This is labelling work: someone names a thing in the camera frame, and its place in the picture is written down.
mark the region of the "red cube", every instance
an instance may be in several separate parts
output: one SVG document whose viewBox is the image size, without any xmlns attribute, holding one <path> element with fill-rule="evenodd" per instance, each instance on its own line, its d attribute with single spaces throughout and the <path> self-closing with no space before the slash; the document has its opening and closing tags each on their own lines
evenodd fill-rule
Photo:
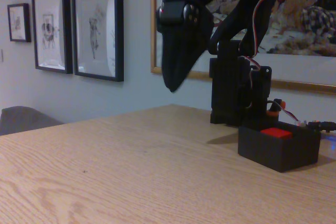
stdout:
<svg viewBox="0 0 336 224">
<path fill-rule="evenodd" d="M 282 139 L 290 139 L 293 137 L 293 133 L 289 132 L 289 131 L 284 131 L 278 128 L 269 128 L 266 130 L 262 130 L 261 131 L 264 134 L 270 135 L 270 136 L 274 136 L 274 137 L 278 137 L 278 138 L 282 138 Z"/>
</svg>

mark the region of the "black box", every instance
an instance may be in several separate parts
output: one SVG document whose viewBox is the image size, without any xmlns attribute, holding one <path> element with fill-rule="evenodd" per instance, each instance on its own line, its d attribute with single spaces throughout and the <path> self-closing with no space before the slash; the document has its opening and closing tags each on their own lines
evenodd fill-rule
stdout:
<svg viewBox="0 0 336 224">
<path fill-rule="evenodd" d="M 260 131 L 278 128 L 293 134 L 291 139 L 266 135 Z M 314 164 L 318 161 L 321 133 L 305 127 L 274 121 L 245 121 L 239 128 L 238 154 L 278 172 Z"/>
</svg>

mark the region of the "white wall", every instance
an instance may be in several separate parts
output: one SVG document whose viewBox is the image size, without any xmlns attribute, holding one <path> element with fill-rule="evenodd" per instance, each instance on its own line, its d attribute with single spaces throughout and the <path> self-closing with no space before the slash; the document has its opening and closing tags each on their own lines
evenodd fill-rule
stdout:
<svg viewBox="0 0 336 224">
<path fill-rule="evenodd" d="M 150 73 L 150 0 L 124 0 L 125 82 L 114 83 L 35 69 L 34 45 L 9 41 L 7 5 L 0 0 L 0 109 L 25 105 L 64 122 L 86 120 L 170 103 L 211 109 L 211 83 L 188 80 L 171 94 L 161 76 Z M 335 97 L 273 91 L 303 120 L 336 121 Z M 283 121 L 292 122 L 286 116 Z"/>
</svg>

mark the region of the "framed drawing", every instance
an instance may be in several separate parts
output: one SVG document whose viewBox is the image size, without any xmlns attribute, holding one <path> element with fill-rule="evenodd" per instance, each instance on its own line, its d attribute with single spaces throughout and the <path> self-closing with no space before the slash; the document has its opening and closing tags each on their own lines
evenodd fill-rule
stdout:
<svg viewBox="0 0 336 224">
<path fill-rule="evenodd" d="M 123 0 L 72 0 L 75 74 L 124 80 Z"/>
<path fill-rule="evenodd" d="M 29 5 L 8 5 L 9 37 L 14 42 L 31 42 Z"/>
<path fill-rule="evenodd" d="M 156 31 L 155 11 L 162 0 L 151 0 L 151 71 L 161 73 L 162 35 Z M 239 0 L 213 0 L 215 28 Z M 242 30 L 233 39 L 242 39 Z M 209 60 L 202 54 L 189 77 L 211 80 Z M 336 0 L 277 0 L 265 38 L 255 57 L 272 67 L 273 88 L 336 94 Z"/>
<path fill-rule="evenodd" d="M 31 0 L 36 69 L 72 73 L 70 0 Z"/>
</svg>

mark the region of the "gold picture frame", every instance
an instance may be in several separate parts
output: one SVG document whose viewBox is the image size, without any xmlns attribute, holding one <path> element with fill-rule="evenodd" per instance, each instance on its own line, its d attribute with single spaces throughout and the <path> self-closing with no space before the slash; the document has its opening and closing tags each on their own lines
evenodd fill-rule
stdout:
<svg viewBox="0 0 336 224">
<path fill-rule="evenodd" d="M 151 0 L 151 72 L 155 74 L 161 74 L 162 73 L 161 67 L 156 66 L 156 21 L 155 21 L 155 12 L 157 9 L 156 3 L 157 0 Z M 211 81 L 208 72 L 191 71 L 188 78 Z M 336 86 L 333 85 L 295 82 L 295 81 L 272 80 L 272 88 L 303 91 L 303 92 L 314 92 L 322 94 L 332 94 L 332 95 L 336 94 Z"/>
</svg>

